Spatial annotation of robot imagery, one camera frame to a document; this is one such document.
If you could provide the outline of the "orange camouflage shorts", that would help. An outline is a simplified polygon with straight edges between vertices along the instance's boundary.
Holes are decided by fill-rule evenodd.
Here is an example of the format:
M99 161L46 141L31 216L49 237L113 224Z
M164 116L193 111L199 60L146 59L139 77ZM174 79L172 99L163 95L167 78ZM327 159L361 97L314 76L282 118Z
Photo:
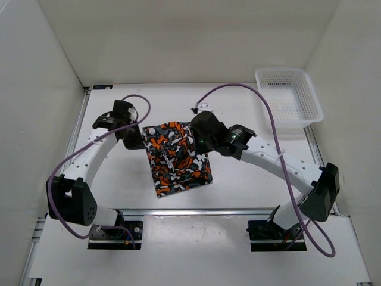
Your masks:
M142 129L158 198L213 182L208 154L196 152L189 122L168 122Z

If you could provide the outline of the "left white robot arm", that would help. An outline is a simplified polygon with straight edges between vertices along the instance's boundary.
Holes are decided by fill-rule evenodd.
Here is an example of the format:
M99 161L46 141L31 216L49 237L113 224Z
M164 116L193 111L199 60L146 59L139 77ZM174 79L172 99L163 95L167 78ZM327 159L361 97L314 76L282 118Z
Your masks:
M46 183L52 219L102 226L111 238L124 234L121 212L99 206L90 189L101 164L118 142L127 150L144 148L137 122L138 112L133 104L124 100L114 101L113 109L95 120L87 141L90 146L69 159L69 167Z

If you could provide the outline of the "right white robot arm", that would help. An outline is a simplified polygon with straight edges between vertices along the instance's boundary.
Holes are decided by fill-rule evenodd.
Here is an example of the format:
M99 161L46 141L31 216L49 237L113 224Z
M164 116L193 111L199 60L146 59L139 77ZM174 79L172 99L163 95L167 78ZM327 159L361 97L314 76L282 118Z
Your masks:
M327 221L338 196L339 169L328 163L324 167L308 164L289 154L279 155L253 130L235 124L227 128L210 111L197 114L190 123L201 153L216 151L223 156L260 167L290 182L300 196L295 202L277 206L266 222L249 227L258 238L279 240L300 220Z

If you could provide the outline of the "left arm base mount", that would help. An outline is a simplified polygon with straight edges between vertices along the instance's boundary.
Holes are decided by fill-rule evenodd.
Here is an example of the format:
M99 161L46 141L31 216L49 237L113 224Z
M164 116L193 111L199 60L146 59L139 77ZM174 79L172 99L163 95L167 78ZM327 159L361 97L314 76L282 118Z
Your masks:
M92 231L88 240L90 250L140 250L142 247L144 221L124 218L122 229Z

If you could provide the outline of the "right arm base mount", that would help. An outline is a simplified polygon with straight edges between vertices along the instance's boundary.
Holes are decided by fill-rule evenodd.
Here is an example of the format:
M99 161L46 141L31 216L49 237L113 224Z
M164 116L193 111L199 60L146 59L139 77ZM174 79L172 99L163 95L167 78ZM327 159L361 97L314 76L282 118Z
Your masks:
M307 250L298 223L284 230L266 220L249 220L246 231L249 233L252 253Z

